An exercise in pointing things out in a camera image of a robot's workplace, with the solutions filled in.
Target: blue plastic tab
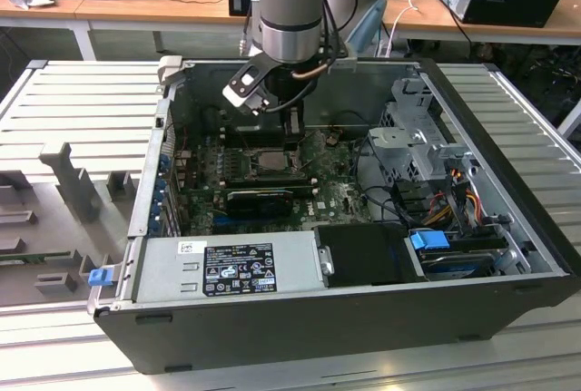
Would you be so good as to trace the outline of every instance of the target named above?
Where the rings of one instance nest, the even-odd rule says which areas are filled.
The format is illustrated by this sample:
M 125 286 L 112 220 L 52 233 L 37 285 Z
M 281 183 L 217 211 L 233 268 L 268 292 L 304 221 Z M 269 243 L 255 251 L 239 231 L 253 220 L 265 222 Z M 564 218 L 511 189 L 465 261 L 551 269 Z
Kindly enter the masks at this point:
M 89 273 L 89 287 L 105 287 L 113 284 L 113 269 L 95 269 Z
M 409 237 L 415 250 L 448 249 L 450 243 L 443 230 L 419 230 Z

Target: motherboard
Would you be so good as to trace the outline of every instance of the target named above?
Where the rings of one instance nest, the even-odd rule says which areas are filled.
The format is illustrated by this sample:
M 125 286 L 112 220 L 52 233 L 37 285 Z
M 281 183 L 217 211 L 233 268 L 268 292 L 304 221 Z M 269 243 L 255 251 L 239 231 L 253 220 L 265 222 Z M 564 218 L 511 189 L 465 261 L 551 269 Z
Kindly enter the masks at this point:
M 312 230 L 369 222 L 353 178 L 353 142 L 314 130 L 295 151 L 251 147 L 239 135 L 205 136 L 178 158 L 182 220 L 187 235 Z

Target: wooden table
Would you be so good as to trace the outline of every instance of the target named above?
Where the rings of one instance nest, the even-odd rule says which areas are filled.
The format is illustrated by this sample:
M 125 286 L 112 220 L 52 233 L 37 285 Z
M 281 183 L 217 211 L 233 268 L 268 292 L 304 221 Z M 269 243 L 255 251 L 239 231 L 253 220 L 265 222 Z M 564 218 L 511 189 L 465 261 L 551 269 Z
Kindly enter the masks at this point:
M 235 34 L 243 18 L 228 15 L 227 0 L 196 0 L 212 4 L 185 4 L 169 0 L 57 0 L 57 5 L 28 12 L 0 0 L 0 25 L 67 28 L 74 32 L 85 60 L 94 60 L 92 30 L 152 31 L 161 51 L 160 32 Z M 419 12 L 408 11 L 399 20 L 397 34 L 407 38 L 459 40 L 464 37 L 439 0 L 415 0 Z M 406 0 L 389 0 L 384 21 L 392 26 Z M 463 25 L 475 42 L 516 44 L 581 44 L 581 0 L 561 0 L 545 28 Z

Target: green circuit board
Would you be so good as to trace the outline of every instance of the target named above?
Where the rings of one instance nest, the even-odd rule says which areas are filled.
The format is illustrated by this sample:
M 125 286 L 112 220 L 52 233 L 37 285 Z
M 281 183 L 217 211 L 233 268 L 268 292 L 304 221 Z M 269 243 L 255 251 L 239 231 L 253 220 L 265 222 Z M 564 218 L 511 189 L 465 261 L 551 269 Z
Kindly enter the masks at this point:
M 312 230 L 320 224 L 370 221 L 367 204 L 356 190 L 351 174 L 352 155 L 349 142 L 319 130 L 308 133 L 296 152 L 273 152 L 272 148 L 229 149 L 217 139 L 206 139 L 193 155 L 196 181 L 193 186 L 182 188 L 182 201 L 187 202 L 188 209 L 187 234 Z M 272 180 L 279 176 L 290 178 L 289 185 L 248 186 L 249 181 L 257 178 Z M 290 216 L 273 220 L 229 218 L 224 206 L 229 193 L 281 188 L 299 196 L 292 200 Z

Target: power supply label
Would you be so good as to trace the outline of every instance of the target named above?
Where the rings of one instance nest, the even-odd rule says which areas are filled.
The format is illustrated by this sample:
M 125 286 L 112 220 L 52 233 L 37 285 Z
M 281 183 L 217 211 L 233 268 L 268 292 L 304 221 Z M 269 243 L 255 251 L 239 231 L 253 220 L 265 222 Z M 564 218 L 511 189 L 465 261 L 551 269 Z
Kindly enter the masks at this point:
M 272 293 L 276 271 L 272 243 L 212 246 L 203 255 L 203 294 Z

